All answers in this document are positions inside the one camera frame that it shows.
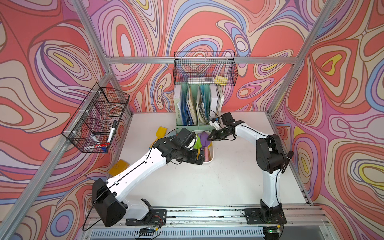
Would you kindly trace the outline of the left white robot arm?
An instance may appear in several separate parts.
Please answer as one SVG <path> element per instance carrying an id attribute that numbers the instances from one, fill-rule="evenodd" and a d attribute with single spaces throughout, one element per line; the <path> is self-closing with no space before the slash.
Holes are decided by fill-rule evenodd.
<path id="1" fill-rule="evenodd" d="M 157 140 L 142 158 L 115 177 L 97 179 L 92 186 L 92 204 L 104 226 L 112 227 L 122 219 L 147 220 L 152 206 L 145 199 L 130 200 L 129 193 L 173 160 L 201 165 L 203 160 L 194 147 L 197 140 L 196 133 L 182 128 L 174 136 Z"/>

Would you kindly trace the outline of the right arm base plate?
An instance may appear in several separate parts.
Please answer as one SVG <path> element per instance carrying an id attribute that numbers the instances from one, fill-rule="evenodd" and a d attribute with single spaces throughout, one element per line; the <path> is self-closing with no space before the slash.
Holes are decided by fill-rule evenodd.
<path id="1" fill-rule="evenodd" d="M 243 215 L 245 216 L 248 225 L 285 225 L 287 223 L 283 205 L 281 203 L 278 203 L 275 207 L 268 207 L 261 201 L 260 208 L 243 209 Z"/>

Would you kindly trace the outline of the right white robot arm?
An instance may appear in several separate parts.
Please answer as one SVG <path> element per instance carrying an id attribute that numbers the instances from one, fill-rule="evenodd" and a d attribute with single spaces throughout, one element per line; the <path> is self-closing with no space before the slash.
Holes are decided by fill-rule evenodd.
<path id="1" fill-rule="evenodd" d="M 228 140 L 229 136 L 243 138 L 256 147 L 256 162 L 263 171 L 263 197 L 261 206 L 265 210 L 281 210 L 282 204 L 279 196 L 280 177 L 286 171 L 289 162 L 294 156 L 293 151 L 285 153 L 283 144 L 278 135 L 267 135 L 248 126 L 244 121 L 236 121 L 231 113 L 221 115 L 221 126 L 217 121 L 211 120 L 209 124 L 214 127 L 208 137 L 210 141 Z"/>

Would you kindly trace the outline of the purple trowel pink handle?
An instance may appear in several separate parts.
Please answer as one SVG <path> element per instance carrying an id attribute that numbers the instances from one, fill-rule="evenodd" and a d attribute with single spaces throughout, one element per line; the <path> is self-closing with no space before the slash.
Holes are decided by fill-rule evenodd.
<path id="1" fill-rule="evenodd" d="M 201 147 L 201 150 L 205 149 L 208 147 L 208 145 L 210 144 L 210 141 L 208 140 L 209 138 L 209 133 L 207 132 L 201 132 L 199 137 L 201 138 L 201 143 L 202 143 L 202 147 Z"/>
<path id="2" fill-rule="evenodd" d="M 209 157 L 209 149 L 205 148 L 205 162 L 209 162 L 210 157 Z"/>

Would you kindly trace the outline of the green scoop yellow handle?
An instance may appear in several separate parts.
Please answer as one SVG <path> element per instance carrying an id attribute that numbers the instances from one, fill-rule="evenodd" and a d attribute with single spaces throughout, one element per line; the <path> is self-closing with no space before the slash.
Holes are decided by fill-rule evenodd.
<path id="1" fill-rule="evenodd" d="M 202 147 L 202 143 L 201 143 L 201 138 L 199 136 L 197 136 L 197 139 L 196 139 L 196 142 L 195 142 L 195 145 L 194 145 L 194 149 L 197 149 L 197 150 L 200 150 Z"/>

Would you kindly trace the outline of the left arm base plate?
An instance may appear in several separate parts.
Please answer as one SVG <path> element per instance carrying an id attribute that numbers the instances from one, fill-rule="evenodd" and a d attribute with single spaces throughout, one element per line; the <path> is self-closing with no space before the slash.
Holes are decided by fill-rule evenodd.
<path id="1" fill-rule="evenodd" d="M 163 226 L 167 221 L 166 209 L 150 210 L 142 220 L 126 219 L 126 226 Z"/>

